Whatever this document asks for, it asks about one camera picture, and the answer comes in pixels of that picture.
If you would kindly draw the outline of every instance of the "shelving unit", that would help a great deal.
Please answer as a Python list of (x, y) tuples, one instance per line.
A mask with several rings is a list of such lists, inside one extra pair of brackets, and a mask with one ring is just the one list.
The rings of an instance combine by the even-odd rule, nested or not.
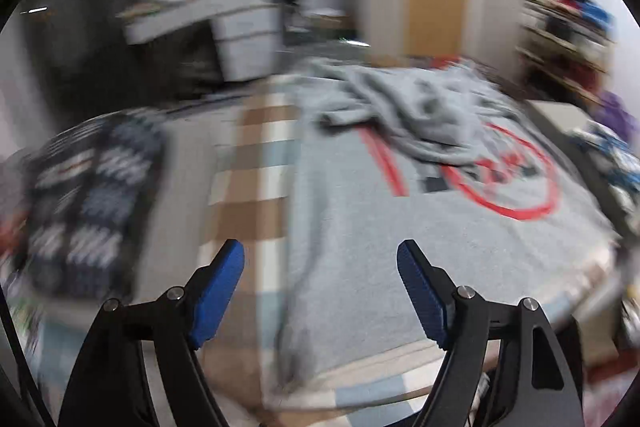
[(560, 76), (560, 75), (554, 73), (553, 71), (547, 69), (545, 67), (545, 65), (544, 65), (545, 61), (542, 58), (538, 57), (537, 55), (534, 55), (530, 51), (528, 51), (528, 50), (526, 50), (524, 48), (521, 48), (519, 46), (516, 46), (516, 51), (524, 59), (528, 60), (529, 63), (531, 64), (531, 66), (539, 69), (540, 71), (542, 71), (543, 73), (548, 75), (549, 78), (551, 78), (554, 81), (558, 82), (559, 84), (561, 84), (562, 86), (566, 87), (567, 89), (570, 89), (573, 92), (576, 92), (581, 97), (583, 97), (586, 100), (589, 100), (590, 102), (598, 103), (598, 104), (600, 103), (600, 99), (595, 94), (593, 94), (590, 91), (587, 91), (586, 89), (584, 89), (584, 87), (582, 87), (577, 82), (574, 82), (573, 80), (571, 80), (570, 78), (567, 78), (565, 76)]
[[(523, 0), (523, 8), (523, 19), (527, 18), (528, 22), (523, 21), (521, 24), (524, 32), (516, 46), (516, 52), (529, 71), (525, 77), (526, 82), (533, 81), (533, 71), (539, 71), (552, 84), (577, 94), (586, 107), (599, 104), (598, 94), (604, 87), (607, 63), (614, 44), (607, 32), (583, 18), (579, 10), (556, 0)], [(564, 32), (549, 28), (551, 18), (555, 19), (554, 28), (564, 26)], [(551, 31), (568, 37), (571, 41)], [(580, 68), (582, 71), (586, 68), (586, 71), (592, 73), (583, 73), (580, 77)], [(583, 81), (584, 85), (571, 76)], [(562, 90), (554, 88), (552, 92), (560, 96)]]

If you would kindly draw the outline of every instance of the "blue gripper pad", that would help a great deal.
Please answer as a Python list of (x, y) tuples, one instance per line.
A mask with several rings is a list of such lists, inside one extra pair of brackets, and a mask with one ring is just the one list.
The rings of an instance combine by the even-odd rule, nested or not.
[(414, 305), (424, 333), (432, 341), (435, 341), (440, 349), (447, 349), (449, 327), (453, 322), (453, 317), (449, 315), (453, 315), (454, 311), (453, 309), (447, 310), (445, 304), (438, 297), (436, 288), (430, 283), (415, 260), (414, 254), (424, 257), (413, 239), (407, 239), (400, 243), (397, 256), (398, 272)]
[(244, 248), (239, 241), (227, 239), (212, 263), (198, 270), (212, 271), (193, 309), (189, 338), (194, 349), (212, 339), (225, 314), (244, 269)]

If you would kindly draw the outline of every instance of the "shelf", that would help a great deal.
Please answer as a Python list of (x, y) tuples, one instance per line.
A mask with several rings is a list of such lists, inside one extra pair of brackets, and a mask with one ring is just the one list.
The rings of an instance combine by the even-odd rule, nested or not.
[(565, 22), (577, 25), (578, 28), (574, 28), (575, 32), (581, 33), (591, 40), (599, 41), (599, 43), (603, 46), (610, 46), (614, 44), (614, 42), (609, 37), (607, 37), (599, 28), (597, 28), (596, 26), (585, 24), (583, 20), (576, 20), (575, 16), (571, 16), (567, 13), (560, 12), (557, 9), (544, 6), (540, 3), (537, 3), (535, 0), (524, 0), (524, 2), (526, 3), (526, 9), (535, 10), (547, 17), (555, 17)]
[(583, 97), (583, 98), (585, 98), (587, 100), (590, 100), (590, 102), (601, 103), (600, 98), (596, 94), (593, 94), (592, 92), (587, 91), (586, 89), (584, 89), (584, 87), (582, 87), (577, 82), (571, 80), (570, 78), (566, 78), (564, 76), (560, 76), (558, 74), (555, 74), (551, 70), (546, 68), (545, 67), (545, 61), (541, 57), (538, 57), (536, 54), (531, 53), (529, 50), (526, 50), (526, 49), (521, 48), (519, 46), (516, 46), (516, 51), (520, 55), (525, 57), (527, 60), (529, 60), (529, 62), (533, 66), (538, 68), (540, 71), (545, 73), (547, 76), (549, 76), (550, 78), (552, 78), (553, 80), (555, 80), (556, 82), (561, 84), (562, 86), (566, 87), (569, 90), (572, 90), (573, 92), (576, 92), (581, 97)]
[(607, 37), (606, 31), (600, 28), (597, 24), (594, 24), (588, 20), (585, 20), (582, 14), (580, 13), (580, 10), (571, 8), (570, 6), (567, 6), (556, 0), (525, 0), (525, 1), (530, 4), (540, 6), (552, 12), (554, 15), (560, 16), (561, 18), (568, 20), (569, 22), (579, 24), (580, 26), (583, 26), (584, 28), (596, 33), (596, 35), (598, 35), (600, 38), (608, 42), (612, 42), (611, 39)]
[(555, 35), (552, 35), (549, 32), (545, 32), (544, 30), (540, 30), (538, 28), (533, 28), (532, 26), (528, 26), (526, 24), (523, 24), (522, 27), (527, 31), (535, 33), (536, 35), (539, 35), (542, 38), (545, 38), (553, 42), (554, 44), (560, 46), (562, 49), (570, 52), (574, 56), (574, 58), (578, 60), (581, 64), (584, 64), (585, 66), (591, 68), (592, 70), (596, 70), (596, 71), (599, 71), (600, 73), (607, 74), (607, 71), (603, 67), (585, 58), (584, 55), (580, 53), (580, 51), (578, 50), (575, 44), (571, 44), (571, 42), (568, 42), (568, 41), (565, 41), (564, 39), (556, 37)]

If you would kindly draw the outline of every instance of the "cable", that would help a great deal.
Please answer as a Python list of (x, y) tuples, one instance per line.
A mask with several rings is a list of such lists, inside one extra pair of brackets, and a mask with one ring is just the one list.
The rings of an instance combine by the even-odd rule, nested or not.
[(53, 422), (53, 419), (49, 414), (47, 406), (44, 404), (42, 395), (40, 394), (40, 391), (38, 391), (38, 387), (33, 380), (33, 375), (31, 374), (31, 369), (29, 369), (27, 359), (24, 358), (24, 353), (22, 352), (22, 347), (20, 346), (20, 340), (18, 340), (18, 333), (17, 331), (15, 331), (14, 321), (11, 318), (9, 305), (7, 304), (6, 298), (4, 297), (4, 291), (2, 291), (2, 287), (0, 287), (0, 319), (2, 320), (4, 333), (6, 333), (6, 337), (9, 340), (11, 351), (14, 354), (15, 363), (17, 363), (18, 365), (18, 374), (20, 376), (20, 381), (25, 384), (27, 390), (29, 391), (31, 399), (33, 400), (33, 404), (36, 406), (36, 409), (38, 410), (40, 418), (42, 418), (42, 422), (44, 423), (45, 427), (56, 427), (56, 424)]

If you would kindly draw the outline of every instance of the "bed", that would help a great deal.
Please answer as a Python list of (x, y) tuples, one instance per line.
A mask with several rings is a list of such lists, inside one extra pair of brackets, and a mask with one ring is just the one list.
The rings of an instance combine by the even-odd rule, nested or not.
[[(246, 263), (200, 360), (212, 389), (263, 425), (386, 425), (426, 400), (444, 356), (427, 338), (340, 363), (302, 382), (283, 375), (295, 370), (283, 367), (279, 350), (290, 291), (291, 178), (301, 146), (300, 111), (290, 90), (295, 77), (272, 76), (257, 86), (239, 118), (235, 152), (214, 176), (198, 262), (208, 264), (232, 237), (244, 245)], [(531, 295), (550, 322), (560, 324), (613, 267), (611, 244), (595, 245), (571, 269), (539, 281)], [(487, 368), (497, 353), (498, 344), (490, 343)]]

